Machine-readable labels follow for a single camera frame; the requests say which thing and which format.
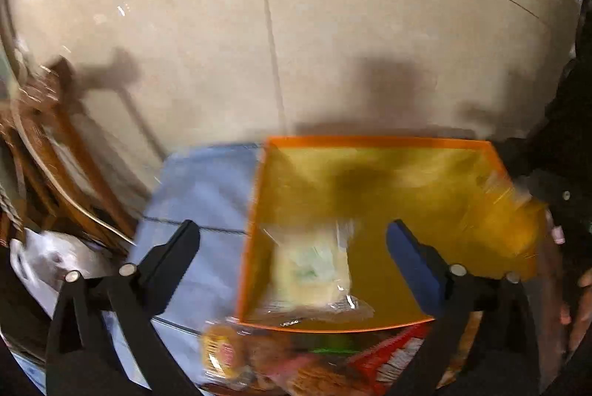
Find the finger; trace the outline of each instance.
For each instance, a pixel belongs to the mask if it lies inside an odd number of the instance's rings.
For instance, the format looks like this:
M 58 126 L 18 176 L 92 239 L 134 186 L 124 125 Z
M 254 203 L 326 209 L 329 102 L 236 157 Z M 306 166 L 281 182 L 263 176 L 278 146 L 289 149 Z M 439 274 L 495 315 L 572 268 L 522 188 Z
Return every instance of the finger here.
M 567 326 L 571 322 L 571 316 L 569 315 L 569 306 L 566 303 L 561 305 L 561 314 L 559 315 L 561 324 Z
M 584 292 L 579 300 L 578 314 L 573 321 L 573 328 L 569 335 L 569 350 L 575 351 L 584 339 L 584 335 L 592 321 L 592 288 Z
M 590 319 L 578 319 L 573 324 L 573 329 L 569 335 L 569 350 L 575 351 L 579 344 L 584 339 L 588 327 L 590 327 Z
M 587 289 L 579 299 L 578 314 L 575 316 L 576 321 L 587 321 L 592 318 L 592 288 Z
M 586 286 L 592 285 L 592 268 L 588 269 L 578 280 L 578 286 L 580 288 L 585 288 Z

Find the food package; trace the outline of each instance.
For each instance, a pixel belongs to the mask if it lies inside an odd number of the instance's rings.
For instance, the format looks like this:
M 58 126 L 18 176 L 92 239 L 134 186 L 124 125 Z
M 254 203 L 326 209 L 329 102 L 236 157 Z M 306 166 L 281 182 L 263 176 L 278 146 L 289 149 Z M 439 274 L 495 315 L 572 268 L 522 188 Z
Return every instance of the food package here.
M 350 294 L 347 244 L 353 235 L 351 222 L 275 227 L 265 232 L 276 246 L 270 293 L 257 311 L 260 317 L 283 315 L 285 323 L 302 318 L 342 322 L 373 314 L 370 306 Z
M 201 360 L 210 382 L 231 389 L 245 388 L 252 380 L 246 333 L 228 322 L 208 323 L 201 334 Z
M 324 362 L 314 354 L 303 354 L 277 366 L 269 374 L 291 396 L 371 396 L 363 380 Z
M 253 334 L 247 338 L 247 345 L 249 363 L 256 377 L 253 387 L 262 390 L 276 388 L 276 383 L 267 374 L 291 357 L 292 344 L 289 335 L 274 331 Z
M 374 394 L 382 396 L 419 351 L 428 332 L 428 324 L 413 325 L 349 358 L 347 364 L 366 376 Z
M 465 331 L 459 340 L 457 351 L 452 356 L 437 388 L 450 384 L 463 369 L 475 341 L 482 316 L 482 311 L 470 314 Z M 379 345 L 352 356 L 347 360 L 347 364 L 365 375 L 374 394 L 382 396 L 419 351 L 429 331 L 429 323 L 410 326 Z

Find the blue cloth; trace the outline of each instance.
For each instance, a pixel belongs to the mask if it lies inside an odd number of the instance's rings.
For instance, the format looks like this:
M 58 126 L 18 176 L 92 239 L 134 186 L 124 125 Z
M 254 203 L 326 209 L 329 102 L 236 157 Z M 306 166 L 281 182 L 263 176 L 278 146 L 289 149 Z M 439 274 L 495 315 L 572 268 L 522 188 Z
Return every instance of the blue cloth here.
M 41 391 L 43 394 L 47 394 L 45 389 L 45 370 L 40 368 L 36 364 L 32 363 L 28 359 L 23 358 L 21 355 L 17 353 L 12 353 L 14 359 L 17 360 L 18 365 L 21 369 L 25 372 L 25 374 L 29 377 L 29 379 L 33 382 L 33 384 Z
M 144 215 L 244 230 L 259 151 L 256 145 L 216 146 L 171 155 L 161 171 L 161 185 Z M 142 221 L 135 237 L 137 246 L 128 260 L 140 262 L 153 246 L 167 242 L 175 230 L 171 224 Z M 205 380 L 198 338 L 191 331 L 201 331 L 206 321 L 234 314 L 244 242 L 242 234 L 203 230 L 199 252 L 160 316 L 186 330 L 153 321 L 167 349 L 195 383 Z M 119 325 L 113 326 L 114 346 L 128 377 L 147 386 Z

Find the white plastic bag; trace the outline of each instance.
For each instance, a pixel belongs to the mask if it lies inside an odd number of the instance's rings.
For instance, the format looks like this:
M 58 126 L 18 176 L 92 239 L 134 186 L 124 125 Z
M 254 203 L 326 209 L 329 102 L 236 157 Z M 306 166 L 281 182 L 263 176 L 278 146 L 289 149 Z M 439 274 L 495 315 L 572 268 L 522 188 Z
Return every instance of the white plastic bag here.
M 347 246 L 352 221 L 328 221 L 300 227 L 267 227 L 276 246 L 270 288 L 255 310 L 269 324 L 302 319 L 346 322 L 372 316 L 374 310 L 351 293 Z
M 29 229 L 25 231 L 25 246 L 17 239 L 10 241 L 10 264 L 49 317 L 53 316 L 57 295 L 67 272 L 76 269 L 86 279 L 114 272 L 105 256 L 74 236 L 51 231 L 41 234 Z

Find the yellow tray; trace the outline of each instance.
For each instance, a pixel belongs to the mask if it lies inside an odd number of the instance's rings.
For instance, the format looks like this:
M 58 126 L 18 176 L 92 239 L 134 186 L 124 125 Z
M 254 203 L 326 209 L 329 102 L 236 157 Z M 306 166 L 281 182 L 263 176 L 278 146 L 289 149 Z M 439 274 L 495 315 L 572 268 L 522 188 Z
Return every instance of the yellow tray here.
M 243 255 L 236 317 L 246 325 L 302 332 L 370 331 L 431 318 L 421 312 L 386 248 L 387 225 L 402 219 L 449 263 L 499 278 L 534 275 L 541 207 L 519 227 L 469 224 L 492 173 L 507 177 L 489 142 L 415 137 L 273 137 L 260 163 Z M 303 321 L 286 328 L 256 322 L 269 284 L 274 242 L 260 228 L 354 220 L 348 249 L 351 294 L 374 316 L 362 321 Z

